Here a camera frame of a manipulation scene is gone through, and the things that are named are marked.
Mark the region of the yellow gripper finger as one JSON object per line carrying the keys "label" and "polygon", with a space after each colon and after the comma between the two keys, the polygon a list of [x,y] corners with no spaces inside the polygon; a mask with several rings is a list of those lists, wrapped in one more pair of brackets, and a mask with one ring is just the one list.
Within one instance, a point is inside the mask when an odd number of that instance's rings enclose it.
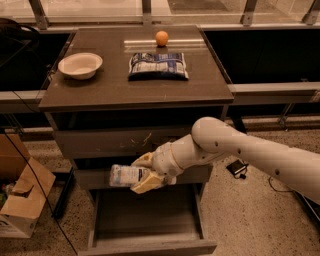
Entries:
{"label": "yellow gripper finger", "polygon": [[163,185],[164,175],[159,175],[155,171],[145,174],[142,179],[131,187],[131,190],[137,194],[143,194],[150,190],[157,189]]}
{"label": "yellow gripper finger", "polygon": [[132,163],[132,166],[141,166],[141,167],[151,168],[152,167],[152,159],[153,159],[152,152],[145,153],[142,156],[140,156],[138,159],[136,159]]}

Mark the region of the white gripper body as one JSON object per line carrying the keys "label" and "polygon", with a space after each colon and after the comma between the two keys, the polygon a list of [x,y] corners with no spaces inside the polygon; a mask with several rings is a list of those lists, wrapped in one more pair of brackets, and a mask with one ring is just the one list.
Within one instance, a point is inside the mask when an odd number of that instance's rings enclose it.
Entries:
{"label": "white gripper body", "polygon": [[173,185],[177,182],[177,176],[183,173],[183,169],[175,160],[171,143],[165,143],[153,152],[152,169],[166,184]]}

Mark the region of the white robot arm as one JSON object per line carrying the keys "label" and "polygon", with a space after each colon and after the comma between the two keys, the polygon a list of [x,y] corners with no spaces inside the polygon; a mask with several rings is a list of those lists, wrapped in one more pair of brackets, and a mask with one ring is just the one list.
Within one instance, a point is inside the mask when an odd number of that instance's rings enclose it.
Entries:
{"label": "white robot arm", "polygon": [[320,203],[320,155],[237,131],[216,118],[198,119],[191,133],[159,146],[136,161],[148,172],[131,187],[145,193],[171,183],[191,166],[205,165],[233,155]]}

